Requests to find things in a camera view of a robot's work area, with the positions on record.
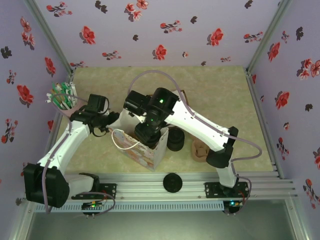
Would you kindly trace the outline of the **white floral paper bag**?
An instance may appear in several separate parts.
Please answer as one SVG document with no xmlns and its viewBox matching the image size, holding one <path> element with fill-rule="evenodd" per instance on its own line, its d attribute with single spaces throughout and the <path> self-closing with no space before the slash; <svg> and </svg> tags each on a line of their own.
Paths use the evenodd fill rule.
<svg viewBox="0 0 320 240">
<path fill-rule="evenodd" d="M 149 148 L 128 135 L 128 133 L 134 132 L 135 126 L 139 122 L 137 117 L 131 117 L 128 111 L 123 109 L 116 122 L 108 126 L 111 139 L 124 155 L 148 170 L 154 171 L 165 156 L 169 129 L 162 128 L 159 142 L 154 148 Z"/>
</svg>

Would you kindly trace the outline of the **stack of black lids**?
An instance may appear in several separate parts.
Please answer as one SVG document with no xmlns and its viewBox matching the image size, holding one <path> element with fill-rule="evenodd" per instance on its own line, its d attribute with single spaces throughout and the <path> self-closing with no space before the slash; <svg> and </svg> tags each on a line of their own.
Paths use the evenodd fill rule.
<svg viewBox="0 0 320 240">
<path fill-rule="evenodd" d="M 185 144 L 185 134 L 179 128 L 170 128 L 168 131 L 167 147 L 173 152 L 180 151 Z"/>
</svg>

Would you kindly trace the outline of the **white wrapped straw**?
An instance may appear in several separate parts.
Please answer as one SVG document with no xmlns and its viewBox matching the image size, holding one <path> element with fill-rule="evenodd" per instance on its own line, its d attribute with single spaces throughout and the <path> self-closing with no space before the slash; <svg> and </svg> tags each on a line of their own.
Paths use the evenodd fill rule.
<svg viewBox="0 0 320 240">
<path fill-rule="evenodd" d="M 68 84 L 68 90 L 69 90 L 69 95 L 71 95 L 70 101 L 72 102 L 72 107 L 75 107 L 76 99 L 74 98 L 74 91 L 73 91 L 72 85 L 70 83 Z"/>
<path fill-rule="evenodd" d="M 73 97 L 76 99 L 76 104 L 75 104 L 75 106 L 76 106 L 77 103 L 78 103 L 76 87 L 75 87 L 75 84 L 73 82 L 71 82 L 70 84 L 72 85 L 72 88 L 73 88 L 73 94 L 74 94 Z"/>
<path fill-rule="evenodd" d="M 55 97 L 53 97 L 54 94 L 51 93 L 47 93 L 47 100 L 45 101 L 46 103 L 53 103 L 55 106 L 57 106 L 59 109 L 61 110 L 66 110 L 65 106 L 63 105 L 62 102 L 60 102 L 58 99 L 56 99 Z"/>
<path fill-rule="evenodd" d="M 65 110 L 64 105 L 56 99 L 53 99 L 53 100 L 48 99 L 45 102 L 48 104 L 50 104 L 50 103 L 53 104 L 55 107 L 57 107 L 60 110 Z"/>
</svg>

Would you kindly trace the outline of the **white napkins on tray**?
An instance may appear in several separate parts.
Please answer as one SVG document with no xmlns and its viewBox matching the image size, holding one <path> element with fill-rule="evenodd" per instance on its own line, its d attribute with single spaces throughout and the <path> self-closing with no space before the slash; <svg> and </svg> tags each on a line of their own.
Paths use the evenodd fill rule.
<svg viewBox="0 0 320 240">
<path fill-rule="evenodd" d="M 180 94 L 178 93 L 178 90 L 172 90 L 172 92 L 175 95 L 177 95 L 179 97 L 179 99 L 181 99 Z M 183 98 L 185 99 L 186 104 L 189 106 L 189 101 L 188 101 L 188 97 L 187 97 L 187 94 L 186 94 L 185 90 L 182 89 L 180 92 L 181 92 Z"/>
</svg>

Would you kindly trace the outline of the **brown wooden stirrer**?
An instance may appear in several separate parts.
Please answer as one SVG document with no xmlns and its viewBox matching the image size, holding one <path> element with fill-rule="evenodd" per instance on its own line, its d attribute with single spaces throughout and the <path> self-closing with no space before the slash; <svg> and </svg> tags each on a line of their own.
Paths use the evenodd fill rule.
<svg viewBox="0 0 320 240">
<path fill-rule="evenodd" d="M 68 105 L 65 102 L 65 95 L 63 95 L 62 87 L 58 83 L 55 84 L 55 92 L 57 94 L 59 94 L 58 98 L 59 98 L 60 102 L 63 103 L 66 110 L 69 110 L 70 108 L 68 107 Z"/>
</svg>

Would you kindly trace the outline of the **small black controller board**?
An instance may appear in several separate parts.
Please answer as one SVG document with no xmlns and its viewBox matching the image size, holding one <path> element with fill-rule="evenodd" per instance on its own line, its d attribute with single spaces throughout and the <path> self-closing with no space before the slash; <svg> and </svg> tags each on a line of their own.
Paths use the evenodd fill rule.
<svg viewBox="0 0 320 240">
<path fill-rule="evenodd" d="M 85 202 L 81 206 L 82 213 L 87 217 L 95 217 L 96 215 L 100 214 L 104 208 L 105 203 L 102 201 L 92 201 L 92 202 Z"/>
<path fill-rule="evenodd" d="M 226 215 L 235 215 L 244 206 L 242 201 L 227 200 L 223 201 L 223 213 Z"/>
</svg>

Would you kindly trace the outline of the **aluminium frame rail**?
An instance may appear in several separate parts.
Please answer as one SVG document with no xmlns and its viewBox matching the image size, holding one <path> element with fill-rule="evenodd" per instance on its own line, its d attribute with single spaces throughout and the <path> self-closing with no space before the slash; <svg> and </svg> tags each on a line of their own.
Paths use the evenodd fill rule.
<svg viewBox="0 0 320 240">
<path fill-rule="evenodd" d="M 79 174 L 66 174 L 74 178 Z M 117 200 L 125 201 L 193 201 L 207 199 L 205 183 L 219 182 L 216 172 L 179 173 L 182 188 L 170 193 L 163 186 L 166 173 L 107 173 L 95 174 L 99 184 L 117 184 Z M 280 179 L 277 172 L 249 172 L 239 182 L 247 182 L 252 199 L 278 200 L 297 197 L 297 191 L 290 179 Z"/>
</svg>

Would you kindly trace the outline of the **aluminium frame post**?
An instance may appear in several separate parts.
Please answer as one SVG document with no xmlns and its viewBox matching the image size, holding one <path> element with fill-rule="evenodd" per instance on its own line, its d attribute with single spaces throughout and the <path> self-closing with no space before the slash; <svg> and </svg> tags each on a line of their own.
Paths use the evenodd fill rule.
<svg viewBox="0 0 320 240">
<path fill-rule="evenodd" d="M 289 9 L 291 3 L 293 0 L 281 0 L 277 6 L 277 10 L 266 30 L 266 32 L 263 35 L 263 38 L 258 45 L 257 50 L 255 51 L 252 59 L 250 60 L 249 65 L 245 68 L 246 74 L 249 76 L 256 65 L 258 64 L 258 61 L 263 54 L 264 49 L 267 47 L 270 39 L 272 38 L 275 30 L 277 29 L 278 25 L 280 24 L 282 18 L 286 14 L 286 11 Z"/>
<path fill-rule="evenodd" d="M 55 38 L 50 26 L 48 25 L 44 15 L 42 14 L 39 6 L 37 5 L 35 0 L 22 0 L 25 5 L 27 6 L 29 12 L 32 14 L 36 22 L 38 23 L 39 27 L 41 28 L 43 34 L 45 35 L 46 39 L 50 43 L 51 47 L 57 54 L 59 61 L 62 63 L 64 68 L 66 69 L 69 76 L 72 76 L 73 70 L 71 69 L 68 60 L 63 53 L 57 39 Z"/>
</svg>

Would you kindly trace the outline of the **aluminium lower frame bar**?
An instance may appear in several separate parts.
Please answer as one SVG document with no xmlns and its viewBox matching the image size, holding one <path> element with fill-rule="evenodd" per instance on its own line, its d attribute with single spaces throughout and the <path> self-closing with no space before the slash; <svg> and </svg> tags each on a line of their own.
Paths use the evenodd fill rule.
<svg viewBox="0 0 320 240">
<path fill-rule="evenodd" d="M 20 240 L 25 226 L 27 225 L 26 221 L 28 220 L 29 210 L 28 207 L 21 207 L 18 210 L 17 216 L 15 217 L 12 225 L 12 230 L 8 240 Z"/>
<path fill-rule="evenodd" d="M 284 201 L 296 240 L 310 240 L 300 201 L 294 198 L 287 198 Z"/>
</svg>

